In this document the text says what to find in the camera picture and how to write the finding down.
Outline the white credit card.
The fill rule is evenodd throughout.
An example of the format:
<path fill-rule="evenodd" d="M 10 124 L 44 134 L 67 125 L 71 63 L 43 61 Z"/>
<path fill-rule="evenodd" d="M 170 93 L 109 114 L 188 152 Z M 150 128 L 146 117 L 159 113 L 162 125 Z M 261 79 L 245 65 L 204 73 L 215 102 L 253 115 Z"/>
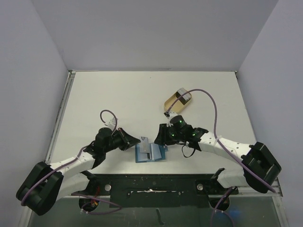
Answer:
<path fill-rule="evenodd" d="M 141 153 L 149 153 L 150 152 L 150 144 L 147 137 L 141 137 L 141 142 L 139 144 L 139 149 Z"/>

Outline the blue card holder wallet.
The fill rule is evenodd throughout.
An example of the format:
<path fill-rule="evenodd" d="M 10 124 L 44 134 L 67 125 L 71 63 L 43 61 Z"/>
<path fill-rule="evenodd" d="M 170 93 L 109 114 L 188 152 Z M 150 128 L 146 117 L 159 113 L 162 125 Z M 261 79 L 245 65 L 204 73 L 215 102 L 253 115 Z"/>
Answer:
<path fill-rule="evenodd" d="M 166 159 L 167 146 L 160 146 L 154 143 L 150 143 L 147 146 L 147 152 L 141 152 L 140 145 L 135 146 L 135 162 L 136 163 L 147 163 L 163 161 Z"/>

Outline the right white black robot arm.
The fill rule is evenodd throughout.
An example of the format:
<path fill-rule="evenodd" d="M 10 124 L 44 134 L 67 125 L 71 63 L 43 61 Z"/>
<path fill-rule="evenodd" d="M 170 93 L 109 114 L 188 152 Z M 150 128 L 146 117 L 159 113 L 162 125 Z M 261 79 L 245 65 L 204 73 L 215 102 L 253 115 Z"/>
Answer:
<path fill-rule="evenodd" d="M 273 182 L 282 168 L 266 145 L 256 142 L 244 144 L 219 138 L 207 129 L 187 124 L 181 115 L 159 125 L 155 144 L 181 144 L 194 151 L 213 153 L 241 166 L 238 170 L 219 169 L 211 181 L 211 189 L 222 193 L 230 187 L 249 186 L 259 193 L 276 192 Z"/>

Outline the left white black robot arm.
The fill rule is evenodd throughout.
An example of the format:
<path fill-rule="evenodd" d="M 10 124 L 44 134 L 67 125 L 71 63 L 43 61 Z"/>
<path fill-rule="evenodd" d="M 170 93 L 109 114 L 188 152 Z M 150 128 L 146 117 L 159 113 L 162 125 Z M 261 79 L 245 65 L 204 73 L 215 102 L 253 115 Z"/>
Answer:
<path fill-rule="evenodd" d="M 117 148 L 125 151 L 139 143 L 138 138 L 122 128 L 115 131 L 101 128 L 95 139 L 81 148 L 76 156 L 57 163 L 37 163 L 17 190 L 16 198 L 22 206 L 41 216 L 67 195 L 81 191 L 92 194 L 97 183 L 90 170 L 99 166 L 108 152 Z"/>

